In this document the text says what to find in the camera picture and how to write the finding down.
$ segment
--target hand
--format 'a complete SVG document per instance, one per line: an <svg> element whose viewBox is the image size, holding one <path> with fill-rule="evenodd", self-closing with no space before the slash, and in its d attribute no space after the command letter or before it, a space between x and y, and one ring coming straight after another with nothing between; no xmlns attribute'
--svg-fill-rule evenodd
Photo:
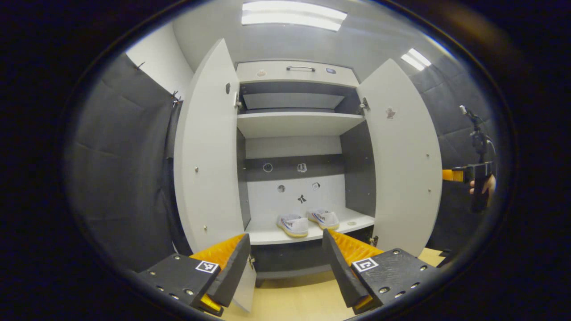
<svg viewBox="0 0 571 321"><path fill-rule="evenodd" d="M474 181L470 182L470 186L474 187ZM490 175L490 178L484 183L484 187L482 188L482 194L486 191L489 191L488 196L488 206L490 206L490 201L492 200L492 195L496 191L496 178L494 175ZM474 189L470 188L470 194L474 194Z"/></svg>

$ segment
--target white shelf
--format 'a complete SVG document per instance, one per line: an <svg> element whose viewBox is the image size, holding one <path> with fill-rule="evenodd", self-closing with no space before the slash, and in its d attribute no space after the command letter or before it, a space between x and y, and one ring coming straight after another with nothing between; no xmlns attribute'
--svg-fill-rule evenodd
<svg viewBox="0 0 571 321"><path fill-rule="evenodd" d="M375 223L374 218L348 208L335 211L335 213L340 221L336 231L340 233L356 231ZM323 237L323 230L317 223L309 222L309 231L305 238L292 238L276 225L276 221L277 217L273 220L251 220L246 227L246 233L250 234L250 243L252 245L283 244L317 240Z"/></svg>
<svg viewBox="0 0 571 321"><path fill-rule="evenodd" d="M365 118L361 115L283 112L238 115L238 129L246 138L339 136Z"/></svg>

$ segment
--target drawer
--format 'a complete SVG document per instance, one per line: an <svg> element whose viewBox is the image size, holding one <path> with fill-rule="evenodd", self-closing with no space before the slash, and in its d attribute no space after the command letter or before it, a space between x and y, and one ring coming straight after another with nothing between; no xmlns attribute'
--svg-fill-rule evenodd
<svg viewBox="0 0 571 321"><path fill-rule="evenodd" d="M317 62L286 60L242 62L238 63L236 73L240 83L313 82L351 88L359 85L352 69Z"/></svg>

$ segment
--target drawer handle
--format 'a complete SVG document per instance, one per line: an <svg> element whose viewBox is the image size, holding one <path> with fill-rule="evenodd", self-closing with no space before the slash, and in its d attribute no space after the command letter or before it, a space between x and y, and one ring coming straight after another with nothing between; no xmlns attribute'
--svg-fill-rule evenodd
<svg viewBox="0 0 571 321"><path fill-rule="evenodd" d="M311 69L312 72L315 72L315 68L313 68L313 67L305 67L305 66L287 66L285 69L286 69L286 70L291 70L292 68Z"/></svg>

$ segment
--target pair of sneakers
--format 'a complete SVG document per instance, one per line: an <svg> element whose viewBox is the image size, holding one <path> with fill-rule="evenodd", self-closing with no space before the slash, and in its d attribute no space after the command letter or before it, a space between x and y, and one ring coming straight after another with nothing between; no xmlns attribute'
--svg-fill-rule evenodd
<svg viewBox="0 0 571 321"><path fill-rule="evenodd" d="M280 215L277 225L284 230L287 235L293 238L303 238L307 236L309 220L317 223L322 230L325 228L335 230L339 227L339 218L337 218L337 215L323 208L308 211L306 217L301 216L297 211L291 214Z"/></svg>

